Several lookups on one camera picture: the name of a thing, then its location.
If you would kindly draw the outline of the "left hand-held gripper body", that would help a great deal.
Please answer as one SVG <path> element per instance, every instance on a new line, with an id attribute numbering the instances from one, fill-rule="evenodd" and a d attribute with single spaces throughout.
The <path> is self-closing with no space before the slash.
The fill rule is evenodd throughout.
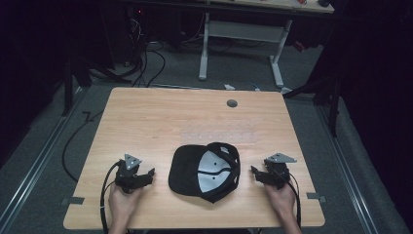
<path id="1" fill-rule="evenodd" d="M 116 173 L 115 184 L 120 186 L 122 190 L 127 194 L 132 194 L 136 189 L 144 187 L 143 179 L 146 175 L 138 175 L 138 169 L 141 160 L 131 156 L 130 154 L 125 154 L 125 159 L 121 160 L 119 163 L 119 169 Z"/>

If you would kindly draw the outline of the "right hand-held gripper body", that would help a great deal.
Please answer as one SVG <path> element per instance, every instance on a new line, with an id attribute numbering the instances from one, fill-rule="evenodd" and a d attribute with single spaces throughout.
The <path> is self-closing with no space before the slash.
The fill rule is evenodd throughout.
<path id="1" fill-rule="evenodd" d="M 297 160 L 282 153 L 276 153 L 264 160 L 267 172 L 261 173 L 259 178 L 264 184 L 281 189 L 290 181 L 290 172 L 287 163 L 296 163 Z"/>

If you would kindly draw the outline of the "black baseball cap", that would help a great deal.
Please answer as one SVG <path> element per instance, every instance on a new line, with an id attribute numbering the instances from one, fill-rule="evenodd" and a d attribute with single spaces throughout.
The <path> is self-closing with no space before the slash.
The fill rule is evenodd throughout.
<path id="1" fill-rule="evenodd" d="M 238 187 L 240 174 L 240 154 L 234 145 L 182 145 L 172 157 L 169 188 L 180 195 L 215 203 Z"/>

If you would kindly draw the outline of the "person's right hand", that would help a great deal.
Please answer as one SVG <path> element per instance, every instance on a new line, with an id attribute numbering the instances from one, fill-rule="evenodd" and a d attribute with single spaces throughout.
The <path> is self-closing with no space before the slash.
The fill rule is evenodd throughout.
<path id="1" fill-rule="evenodd" d="M 294 216 L 295 194 L 286 184 L 278 189 L 275 186 L 265 185 L 272 208 L 280 218 Z"/>

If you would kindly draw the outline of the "person's left hand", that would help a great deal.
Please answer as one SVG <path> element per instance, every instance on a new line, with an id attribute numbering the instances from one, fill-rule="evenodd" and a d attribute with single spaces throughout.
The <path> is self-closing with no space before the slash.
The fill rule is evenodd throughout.
<path id="1" fill-rule="evenodd" d="M 112 215 L 112 225 L 126 226 L 137 208 L 137 202 L 143 189 L 138 188 L 128 194 L 118 185 L 112 185 L 109 194 L 109 207 Z"/>

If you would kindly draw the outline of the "grey tape strip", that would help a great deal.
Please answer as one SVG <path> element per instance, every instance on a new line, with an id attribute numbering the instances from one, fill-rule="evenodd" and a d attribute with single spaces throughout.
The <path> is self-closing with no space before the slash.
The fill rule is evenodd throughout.
<path id="1" fill-rule="evenodd" d="M 307 192 L 307 198 L 310 200 L 318 200 L 321 204 L 326 202 L 326 198 L 317 192 Z"/>
<path id="2" fill-rule="evenodd" d="M 68 206 L 71 204 L 74 205 L 82 205 L 84 203 L 83 197 L 65 197 L 61 200 L 61 204 L 63 206 Z"/>

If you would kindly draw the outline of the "black metal stand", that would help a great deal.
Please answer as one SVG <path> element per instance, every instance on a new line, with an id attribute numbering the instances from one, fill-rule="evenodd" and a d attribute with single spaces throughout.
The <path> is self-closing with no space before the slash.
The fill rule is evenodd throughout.
<path id="1" fill-rule="evenodd" d="M 92 79 L 89 75 L 89 69 L 82 58 L 71 57 L 64 66 L 64 109 L 63 116 L 67 116 L 73 106 L 73 80 L 76 80 L 81 88 L 89 88 Z"/>
<path id="2" fill-rule="evenodd" d="M 314 105 L 328 105 L 329 112 L 327 116 L 327 128 L 330 133 L 337 137 L 336 133 L 336 121 L 338 116 L 338 105 L 341 88 L 341 79 L 334 77 L 321 78 L 318 81 L 313 81 L 297 89 L 294 89 L 282 96 L 284 98 L 293 98 L 299 94 L 308 93 L 314 91 L 313 97 Z"/>

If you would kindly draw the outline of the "white-framed wooden desk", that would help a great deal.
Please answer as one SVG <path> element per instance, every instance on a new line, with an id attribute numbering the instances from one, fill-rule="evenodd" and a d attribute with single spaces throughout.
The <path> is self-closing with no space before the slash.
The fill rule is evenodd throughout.
<path id="1" fill-rule="evenodd" d="M 259 10 L 280 10 L 284 13 L 309 13 L 316 16 L 330 16 L 334 8 L 323 0 L 205 0 L 207 6 L 213 3 L 228 3 L 230 6 L 257 7 Z M 207 78 L 208 41 L 211 37 L 239 39 L 256 42 L 276 43 L 275 53 L 269 56 L 276 86 L 281 93 L 288 94 L 282 79 L 279 67 L 279 59 L 282 54 L 285 41 L 293 23 L 292 17 L 285 20 L 280 26 L 267 23 L 258 24 L 249 22 L 235 22 L 233 19 L 211 19 L 209 13 L 204 14 L 204 38 L 203 50 L 200 61 L 199 79 Z"/>

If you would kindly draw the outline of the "metal floor rail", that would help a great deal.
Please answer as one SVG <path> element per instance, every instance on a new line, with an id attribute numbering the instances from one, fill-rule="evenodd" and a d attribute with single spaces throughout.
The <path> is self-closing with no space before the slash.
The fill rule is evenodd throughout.
<path id="1" fill-rule="evenodd" d="M 76 88 L 72 106 L 64 112 L 65 92 L 58 90 L 56 98 L 35 118 L 9 161 L 0 169 L 0 234 L 8 233 L 13 225 L 53 155 L 73 109 L 87 91 L 87 88 Z"/>
<path id="2" fill-rule="evenodd" d="M 337 161 L 339 172 L 346 186 L 350 199 L 352 201 L 353 207 L 357 213 L 359 222 L 364 230 L 365 234 L 378 234 L 378 229 L 375 221 L 372 218 L 370 210 L 367 208 L 364 196 L 362 195 L 357 181 L 348 165 L 344 151 L 342 150 L 341 144 L 336 136 L 330 131 L 328 126 L 327 113 L 323 107 L 316 106 L 316 112 L 322 122 L 323 128 L 326 131 L 328 139 L 333 148 L 333 155 Z"/>

